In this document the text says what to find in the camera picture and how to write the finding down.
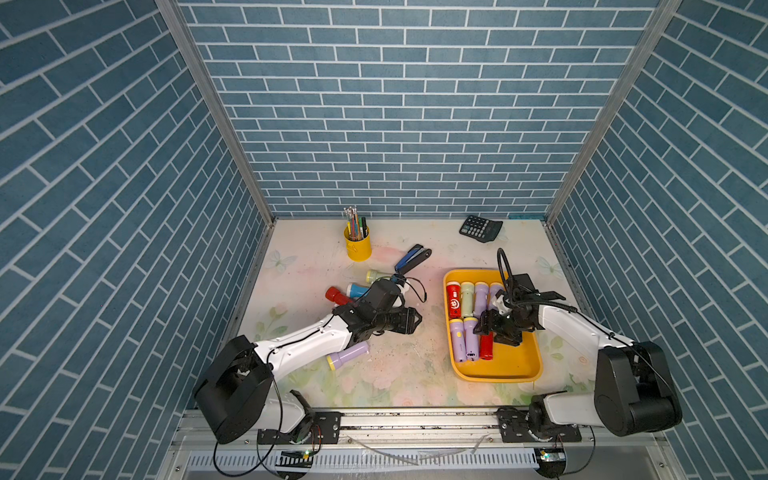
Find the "calculator keypad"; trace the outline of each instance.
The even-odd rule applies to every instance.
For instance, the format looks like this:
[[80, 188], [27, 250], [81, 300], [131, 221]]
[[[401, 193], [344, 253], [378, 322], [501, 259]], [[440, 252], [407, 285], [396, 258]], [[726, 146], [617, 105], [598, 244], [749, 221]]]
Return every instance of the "calculator keypad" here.
[[502, 222], [470, 215], [462, 225], [460, 233], [483, 243], [492, 241], [498, 235]]

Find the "aluminum frame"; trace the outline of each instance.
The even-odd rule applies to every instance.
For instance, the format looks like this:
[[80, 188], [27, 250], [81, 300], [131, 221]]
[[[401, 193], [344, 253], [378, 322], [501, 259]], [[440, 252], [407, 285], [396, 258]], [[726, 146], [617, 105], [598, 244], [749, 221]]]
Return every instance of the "aluminum frame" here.
[[[343, 408], [316, 409], [343, 414], [339, 444], [324, 444], [323, 449], [349, 449], [355, 440], [374, 449], [482, 449], [540, 447], [541, 443], [504, 443], [498, 430], [498, 407], [426, 407], [426, 408]], [[581, 429], [581, 442], [566, 445], [591, 446], [589, 428]], [[254, 450], [257, 430], [251, 429], [235, 442], [220, 445], [219, 450]], [[598, 446], [644, 447], [654, 463], [660, 480], [683, 480], [682, 469], [671, 447], [661, 433], [638, 433], [617, 437], [606, 429], [595, 428]], [[158, 480], [181, 480], [187, 470], [191, 452], [212, 449], [215, 442], [205, 418], [199, 410], [187, 410], [171, 441]], [[276, 449], [295, 449], [291, 445]]]
[[211, 117], [213, 117], [216, 126], [221, 133], [221, 137], [224, 139], [224, 143], [227, 144], [227, 148], [232, 154], [232, 158], [237, 166], [237, 170], [240, 172], [240, 176], [243, 177], [243, 181], [250, 192], [250, 196], [256, 203], [259, 212], [266, 221], [266, 224], [271, 227], [274, 225], [275, 217], [272, 215], [270, 205], [267, 203], [264, 197], [259, 183], [256, 180], [256, 176], [253, 173], [248, 162], [243, 145], [240, 143], [240, 139], [235, 133], [235, 129], [232, 126], [227, 110], [224, 108], [224, 104], [221, 102], [214, 81], [210, 76], [210, 72], [205, 66], [203, 57], [200, 55], [200, 51], [195, 45], [195, 41], [192, 38], [192, 32], [184, 20], [184, 14], [181, 12], [181, 8], [177, 0], [156, 0], [157, 8], [160, 9], [160, 14], [168, 25], [170, 36], [174, 38], [176, 46], [179, 48], [181, 56], [187, 63], [190, 74], [194, 79], [197, 89], [200, 90], [200, 94], [203, 96], [205, 104], [208, 106]]
[[656, 44], [661, 39], [661, 35], [667, 26], [672, 21], [674, 13], [680, 6], [682, 0], [660, 0], [659, 5], [654, 12], [650, 15], [648, 23], [645, 26], [643, 35], [637, 42], [635, 48], [627, 58], [624, 70], [621, 71], [621, 75], [616, 80], [616, 84], [608, 95], [608, 100], [605, 102], [605, 106], [600, 110], [598, 118], [594, 121], [592, 129], [584, 139], [584, 143], [581, 145], [576, 160], [571, 165], [571, 169], [565, 175], [563, 183], [560, 189], [555, 194], [554, 199], [547, 208], [546, 220], [548, 223], [554, 223], [560, 212], [563, 210], [565, 201], [571, 194], [573, 189], [578, 183], [578, 179], [584, 170], [587, 169], [589, 162], [592, 160], [592, 155], [598, 149], [600, 142], [603, 141], [603, 137], [608, 132], [608, 128], [613, 123], [616, 114], [619, 112], [619, 108], [624, 103], [624, 99], [632, 89], [632, 85], [640, 76], [640, 72], [645, 66], [645, 62], [650, 58], [650, 54], [653, 53]]

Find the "ventilation grille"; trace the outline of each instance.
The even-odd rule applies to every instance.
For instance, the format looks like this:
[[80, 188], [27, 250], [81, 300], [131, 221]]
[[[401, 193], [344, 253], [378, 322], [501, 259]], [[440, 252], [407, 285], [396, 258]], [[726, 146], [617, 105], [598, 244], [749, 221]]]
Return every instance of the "ventilation grille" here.
[[[392, 472], [399, 470], [430, 470], [435, 468], [463, 470], [468, 468], [538, 468], [533, 449], [499, 448], [482, 449], [476, 453], [458, 452], [441, 455], [440, 450], [422, 451], [418, 449], [383, 449], [381, 455], [365, 449], [334, 449], [315, 455], [311, 471], [315, 473], [365, 473]], [[213, 451], [196, 451], [190, 454], [187, 470], [208, 472], [214, 470]], [[258, 461], [253, 450], [232, 450], [218, 452], [216, 462], [227, 473], [243, 472], [252, 468]], [[304, 467], [290, 467], [301, 462], [299, 459], [280, 457], [273, 452], [265, 461], [270, 469], [275, 469], [276, 462], [286, 472], [306, 472]]]

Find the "red flashlight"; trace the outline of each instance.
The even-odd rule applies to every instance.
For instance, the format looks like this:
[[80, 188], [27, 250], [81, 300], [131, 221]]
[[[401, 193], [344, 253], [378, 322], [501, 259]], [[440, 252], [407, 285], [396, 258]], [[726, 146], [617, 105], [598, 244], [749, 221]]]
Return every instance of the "red flashlight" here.
[[445, 296], [448, 300], [448, 318], [462, 318], [462, 286], [458, 282], [448, 282]]
[[480, 336], [480, 358], [493, 360], [493, 333]]
[[343, 293], [341, 293], [341, 291], [339, 291], [339, 289], [337, 289], [334, 286], [328, 289], [328, 291], [326, 292], [326, 298], [337, 305], [346, 305], [347, 303], [352, 301], [349, 299], [347, 295], [344, 295]]

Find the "metal rail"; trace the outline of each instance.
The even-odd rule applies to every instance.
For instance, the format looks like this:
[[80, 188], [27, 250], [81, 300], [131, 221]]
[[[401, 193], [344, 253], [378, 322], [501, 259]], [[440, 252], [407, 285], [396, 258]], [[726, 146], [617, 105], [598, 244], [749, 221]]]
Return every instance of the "metal rail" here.
[[681, 0], [660, 0], [659, 5], [650, 15], [643, 35], [640, 37], [635, 48], [632, 49], [629, 58], [627, 58], [624, 70], [621, 71], [621, 75], [616, 80], [613, 90], [608, 95], [605, 106], [600, 110], [592, 130], [587, 134], [584, 143], [581, 145], [581, 150], [576, 156], [576, 160], [574, 160], [571, 169], [565, 175], [560, 189], [547, 209], [546, 219], [548, 223], [554, 223], [557, 220], [565, 205], [565, 201], [576, 187], [578, 179], [592, 160], [592, 155], [598, 149], [600, 142], [603, 141], [603, 137], [614, 121], [616, 113], [618, 113], [619, 108], [624, 103], [624, 99], [629, 94], [630, 89], [632, 89], [632, 85], [634, 85], [637, 77], [640, 76], [645, 62], [648, 61], [650, 54], [656, 48], [656, 44], [671, 22], [677, 7], [680, 6], [680, 2]]
[[214, 81], [211, 79], [210, 73], [203, 62], [203, 57], [200, 56], [200, 51], [197, 50], [195, 41], [192, 38], [192, 32], [184, 20], [184, 14], [181, 12], [178, 2], [176, 0], [156, 0], [156, 3], [163, 20], [168, 25], [170, 35], [176, 41], [176, 46], [187, 63], [197, 89], [200, 90], [200, 94], [208, 106], [211, 117], [213, 117], [216, 126], [219, 128], [219, 133], [221, 133], [224, 143], [227, 144], [227, 148], [232, 154], [237, 170], [243, 177], [250, 196], [256, 203], [256, 207], [261, 212], [267, 225], [271, 227], [274, 224], [274, 217], [270, 206], [266, 202], [256, 176], [253, 174], [253, 168], [251, 168], [248, 162], [248, 157], [243, 150], [240, 139], [237, 138], [227, 110], [224, 109], [224, 105], [221, 103], [221, 97], [219, 97], [216, 87], [214, 87]]

